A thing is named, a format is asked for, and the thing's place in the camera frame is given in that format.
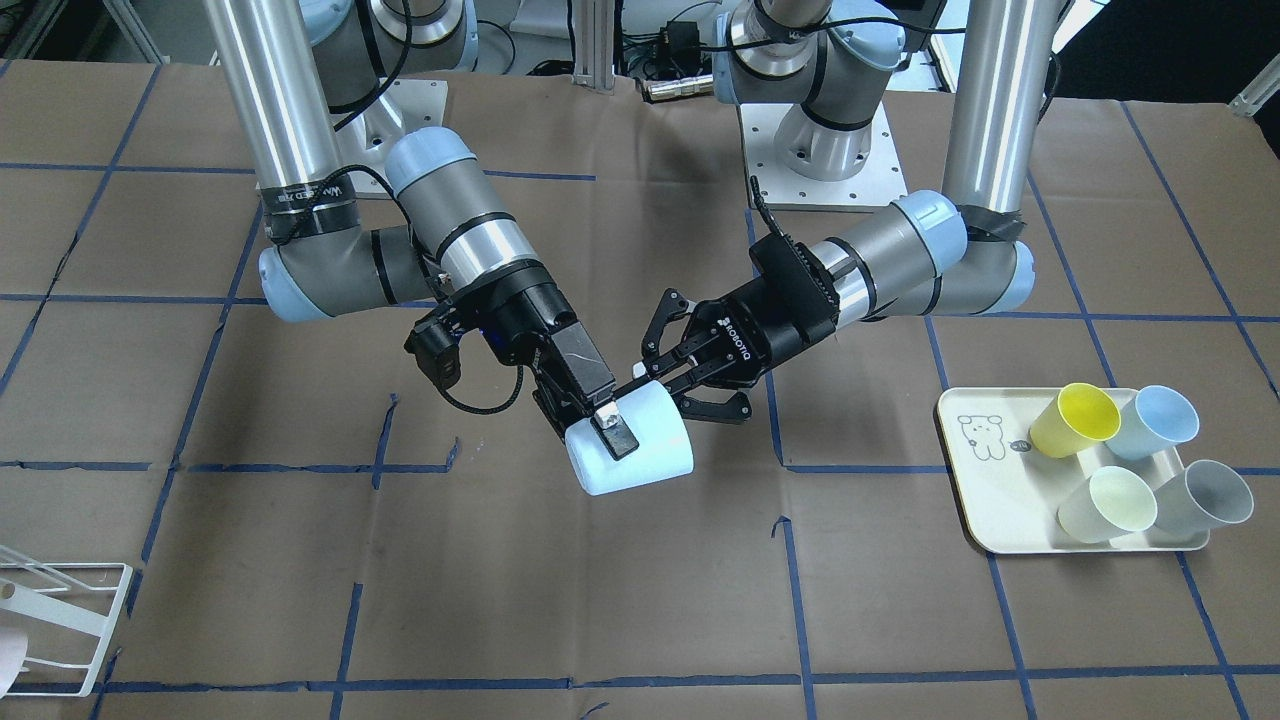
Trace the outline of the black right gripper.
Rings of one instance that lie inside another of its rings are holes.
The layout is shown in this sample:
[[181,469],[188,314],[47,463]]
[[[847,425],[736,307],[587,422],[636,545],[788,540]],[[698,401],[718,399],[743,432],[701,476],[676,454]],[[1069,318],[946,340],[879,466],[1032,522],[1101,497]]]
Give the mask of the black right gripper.
[[562,437],[589,418],[613,460],[639,447],[617,400],[614,375],[548,269],[517,260],[451,296],[463,327],[479,329],[499,363],[532,369],[532,397]]

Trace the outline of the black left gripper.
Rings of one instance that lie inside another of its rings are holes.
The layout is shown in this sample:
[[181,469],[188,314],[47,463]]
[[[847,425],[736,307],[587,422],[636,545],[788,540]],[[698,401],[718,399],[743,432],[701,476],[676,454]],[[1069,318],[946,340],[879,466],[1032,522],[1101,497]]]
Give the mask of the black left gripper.
[[[768,234],[749,254],[759,275],[719,299],[691,304],[664,291],[643,337],[643,368],[617,400],[657,384],[686,419],[742,423],[751,416],[746,388],[835,333],[838,266],[786,234]],[[691,370],[660,380],[686,364]]]

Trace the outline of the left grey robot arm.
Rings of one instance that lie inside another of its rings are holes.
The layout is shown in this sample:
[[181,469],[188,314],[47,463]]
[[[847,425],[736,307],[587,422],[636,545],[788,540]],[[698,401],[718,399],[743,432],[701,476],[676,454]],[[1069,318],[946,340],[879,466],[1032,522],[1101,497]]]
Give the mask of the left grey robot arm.
[[[1021,242],[1021,184],[1052,87],[1064,1],[974,1],[940,190],[870,200],[870,215],[813,243],[772,211],[797,188],[749,181],[768,233],[749,250],[756,277],[690,304],[666,291],[625,395],[660,386],[681,416],[733,423],[765,373],[852,323],[983,315],[1024,304],[1034,283]],[[910,24],[876,1],[741,1],[710,49],[722,102],[783,104],[765,164],[841,190],[876,156],[876,113]]]

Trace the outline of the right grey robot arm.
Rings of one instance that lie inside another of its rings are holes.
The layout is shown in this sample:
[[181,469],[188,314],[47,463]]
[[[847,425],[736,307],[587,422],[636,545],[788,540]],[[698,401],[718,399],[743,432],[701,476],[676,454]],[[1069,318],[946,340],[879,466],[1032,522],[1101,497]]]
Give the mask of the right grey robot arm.
[[262,200],[262,291],[287,322],[434,299],[406,341],[448,395],[460,341],[531,372],[558,436],[639,447],[614,377],[475,155],[398,99],[475,56],[470,1],[207,1]]

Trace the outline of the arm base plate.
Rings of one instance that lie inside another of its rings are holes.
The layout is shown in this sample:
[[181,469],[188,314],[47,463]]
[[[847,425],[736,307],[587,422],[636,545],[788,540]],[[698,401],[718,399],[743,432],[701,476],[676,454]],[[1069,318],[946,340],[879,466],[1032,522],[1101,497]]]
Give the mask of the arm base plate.
[[745,172],[773,209],[874,211],[908,195],[883,106],[870,124],[836,131],[797,104],[739,106]]
[[443,79],[398,79],[369,109],[335,133],[346,161],[381,161],[406,135],[442,126],[448,83]]

